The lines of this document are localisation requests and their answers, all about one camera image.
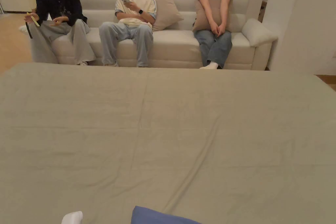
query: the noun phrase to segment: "person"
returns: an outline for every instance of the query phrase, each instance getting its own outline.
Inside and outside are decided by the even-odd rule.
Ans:
[[[80,0],[36,0],[36,13],[25,16],[29,24],[31,54],[34,62],[58,63],[52,42],[68,34],[74,45],[75,64],[87,66],[96,59],[86,34],[90,31],[87,18],[83,16]],[[47,21],[50,14],[52,21]],[[40,27],[33,23],[34,17]]]
[[[152,25],[156,19],[155,0],[117,0],[115,15],[119,23],[104,22],[99,28],[104,66],[118,67],[117,43],[131,39],[137,46],[137,67],[148,66],[153,45]]]
[[[202,69],[223,69],[232,48],[231,33],[225,30],[230,0],[221,0],[220,14],[222,24],[220,26],[214,22],[209,0],[199,1],[211,26],[211,31],[200,30],[194,33],[202,54]]]

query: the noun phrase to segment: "beige throw pillow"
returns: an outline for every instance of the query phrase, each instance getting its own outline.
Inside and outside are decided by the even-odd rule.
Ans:
[[[212,17],[215,23],[220,26],[222,24],[222,17],[221,17],[221,1],[222,0],[209,0],[209,4],[212,10]],[[230,32],[234,32],[236,30],[233,27],[233,23],[231,23],[231,19],[234,18],[230,15],[230,6],[233,0],[230,1],[229,5],[229,13],[227,15],[227,23],[226,23],[226,30]],[[193,28],[193,32],[199,30],[211,30],[210,24],[208,22],[207,16],[205,15],[205,10],[200,3],[200,1],[196,0],[196,13],[197,19]]]
[[[157,13],[153,31],[162,31],[183,20],[173,0],[155,0]]]

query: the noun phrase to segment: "blue pillow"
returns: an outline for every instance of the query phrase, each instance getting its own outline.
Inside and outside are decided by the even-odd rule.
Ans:
[[[163,214],[148,208],[136,206],[131,224],[200,224],[199,222],[178,216]]]

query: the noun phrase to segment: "foot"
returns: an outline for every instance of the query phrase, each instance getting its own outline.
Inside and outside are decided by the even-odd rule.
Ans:
[[[83,213],[81,211],[73,212],[65,215],[62,224],[81,224],[83,220]]]
[[[202,67],[202,68],[200,68],[200,69],[217,69],[218,68],[218,64],[217,63],[215,63],[215,62],[210,62],[210,64],[208,65],[208,66],[206,66],[206,67]]]
[[[115,64],[104,64],[106,67],[118,67],[118,62],[115,62]]]

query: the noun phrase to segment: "sneaker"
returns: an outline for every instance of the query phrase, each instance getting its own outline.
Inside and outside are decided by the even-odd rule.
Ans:
[[[104,64],[106,67],[118,67],[118,62],[115,62],[115,64]]]
[[[83,213],[78,211],[65,215],[62,219],[62,224],[81,224],[82,220]]]

